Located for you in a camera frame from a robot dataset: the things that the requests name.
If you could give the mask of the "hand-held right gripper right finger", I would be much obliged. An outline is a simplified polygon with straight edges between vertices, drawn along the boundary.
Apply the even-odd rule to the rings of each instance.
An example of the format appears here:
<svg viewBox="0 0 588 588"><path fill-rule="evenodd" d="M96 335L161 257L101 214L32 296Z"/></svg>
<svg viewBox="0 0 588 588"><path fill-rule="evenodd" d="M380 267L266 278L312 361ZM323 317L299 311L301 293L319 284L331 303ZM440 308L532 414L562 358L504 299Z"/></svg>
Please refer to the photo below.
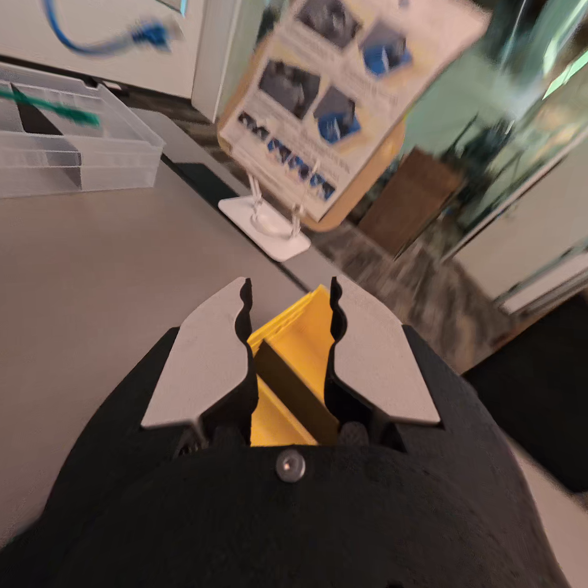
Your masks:
<svg viewBox="0 0 588 588"><path fill-rule="evenodd" d="M330 307L325 406L340 425L440 424L400 319L346 276L332 278Z"/></svg>

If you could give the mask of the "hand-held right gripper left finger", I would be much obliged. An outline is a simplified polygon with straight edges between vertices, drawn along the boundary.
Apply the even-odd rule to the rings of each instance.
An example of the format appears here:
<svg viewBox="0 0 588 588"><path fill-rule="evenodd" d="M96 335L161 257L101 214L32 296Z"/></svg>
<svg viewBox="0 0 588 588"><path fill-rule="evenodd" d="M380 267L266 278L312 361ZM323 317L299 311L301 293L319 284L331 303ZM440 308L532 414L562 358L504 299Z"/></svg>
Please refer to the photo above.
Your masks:
<svg viewBox="0 0 588 588"><path fill-rule="evenodd" d="M238 277L181 324L141 426L250 431L258 405L252 349L252 282Z"/></svg>

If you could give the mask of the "yellow plastic bin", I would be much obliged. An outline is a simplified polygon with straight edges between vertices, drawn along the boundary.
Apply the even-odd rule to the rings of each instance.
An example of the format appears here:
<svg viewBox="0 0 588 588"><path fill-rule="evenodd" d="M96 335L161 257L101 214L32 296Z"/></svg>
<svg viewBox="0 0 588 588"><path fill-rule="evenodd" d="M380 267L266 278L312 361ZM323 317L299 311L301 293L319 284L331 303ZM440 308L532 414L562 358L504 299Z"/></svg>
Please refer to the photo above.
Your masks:
<svg viewBox="0 0 588 588"><path fill-rule="evenodd" d="M261 341L269 342L324 401L327 361L334 342L332 315L329 292L319 286L255 331L248 344L255 356ZM257 372L256 376L259 401L252 416L251 445L319 445Z"/></svg>

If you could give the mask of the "clear plastic bin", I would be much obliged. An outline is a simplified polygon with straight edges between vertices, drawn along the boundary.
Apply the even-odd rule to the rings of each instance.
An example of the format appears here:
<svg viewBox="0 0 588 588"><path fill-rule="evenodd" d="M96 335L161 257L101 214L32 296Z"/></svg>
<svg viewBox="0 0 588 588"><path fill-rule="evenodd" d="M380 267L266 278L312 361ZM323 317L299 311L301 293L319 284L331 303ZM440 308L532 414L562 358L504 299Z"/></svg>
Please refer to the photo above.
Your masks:
<svg viewBox="0 0 588 588"><path fill-rule="evenodd" d="M165 142L104 85L1 63L1 92L63 133L27 134L1 98L1 198L153 187Z"/></svg>

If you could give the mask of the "black divider panel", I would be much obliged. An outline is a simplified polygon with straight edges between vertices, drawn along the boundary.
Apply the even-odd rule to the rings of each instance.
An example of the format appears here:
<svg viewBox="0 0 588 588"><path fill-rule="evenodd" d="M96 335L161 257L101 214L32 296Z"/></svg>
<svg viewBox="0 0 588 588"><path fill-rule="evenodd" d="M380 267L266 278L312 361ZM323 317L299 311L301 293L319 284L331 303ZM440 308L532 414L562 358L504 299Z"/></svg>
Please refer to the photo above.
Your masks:
<svg viewBox="0 0 588 588"><path fill-rule="evenodd" d="M324 401L266 340L261 341L254 364L263 383L319 445L336 445L339 422L327 410Z"/></svg>
<svg viewBox="0 0 588 588"><path fill-rule="evenodd" d="M35 135L63 136L63 133L30 102L17 103L24 132Z"/></svg>

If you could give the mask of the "white sheet stand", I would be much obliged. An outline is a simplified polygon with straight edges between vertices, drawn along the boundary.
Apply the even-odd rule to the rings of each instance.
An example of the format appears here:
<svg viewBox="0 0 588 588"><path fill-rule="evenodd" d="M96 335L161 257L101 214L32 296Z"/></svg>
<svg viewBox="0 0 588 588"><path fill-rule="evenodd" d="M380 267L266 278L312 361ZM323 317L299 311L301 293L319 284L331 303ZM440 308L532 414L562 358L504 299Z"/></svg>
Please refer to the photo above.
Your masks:
<svg viewBox="0 0 588 588"><path fill-rule="evenodd" d="M251 194L220 200L217 207L223 215L274 261L306 252L311 241L301 230L305 196L290 207L287 219L263 197L257 177L248 172L247 179Z"/></svg>

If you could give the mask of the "black chair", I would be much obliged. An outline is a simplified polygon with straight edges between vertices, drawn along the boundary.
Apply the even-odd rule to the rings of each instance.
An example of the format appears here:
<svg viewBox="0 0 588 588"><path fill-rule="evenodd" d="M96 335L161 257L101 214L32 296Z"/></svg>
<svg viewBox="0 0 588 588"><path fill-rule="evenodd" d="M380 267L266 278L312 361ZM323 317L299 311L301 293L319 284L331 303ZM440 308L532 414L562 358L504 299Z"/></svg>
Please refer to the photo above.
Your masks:
<svg viewBox="0 0 588 588"><path fill-rule="evenodd" d="M464 372L495 422L573 493L587 492L587 295Z"/></svg>

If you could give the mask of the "instruction sheet on wooden board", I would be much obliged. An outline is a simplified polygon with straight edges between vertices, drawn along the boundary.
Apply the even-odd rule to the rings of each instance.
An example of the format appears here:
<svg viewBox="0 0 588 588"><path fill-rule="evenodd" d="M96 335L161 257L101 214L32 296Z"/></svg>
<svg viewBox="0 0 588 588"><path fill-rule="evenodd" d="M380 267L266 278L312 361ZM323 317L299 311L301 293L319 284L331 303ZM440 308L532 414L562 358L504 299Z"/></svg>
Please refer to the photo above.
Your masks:
<svg viewBox="0 0 588 588"><path fill-rule="evenodd" d="M219 125L232 158L320 222L431 83L486 32L470 1L293 1Z"/></svg>

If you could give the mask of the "brown wooden post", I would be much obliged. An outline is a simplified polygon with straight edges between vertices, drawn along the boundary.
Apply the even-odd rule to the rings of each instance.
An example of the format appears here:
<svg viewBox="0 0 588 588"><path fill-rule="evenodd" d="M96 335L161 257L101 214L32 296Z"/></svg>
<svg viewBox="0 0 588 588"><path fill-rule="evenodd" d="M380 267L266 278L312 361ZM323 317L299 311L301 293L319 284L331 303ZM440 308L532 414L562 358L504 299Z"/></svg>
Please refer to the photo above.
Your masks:
<svg viewBox="0 0 588 588"><path fill-rule="evenodd" d="M456 166L413 148L402 158L358 229L397 258L438 217L464 181L464 173Z"/></svg>

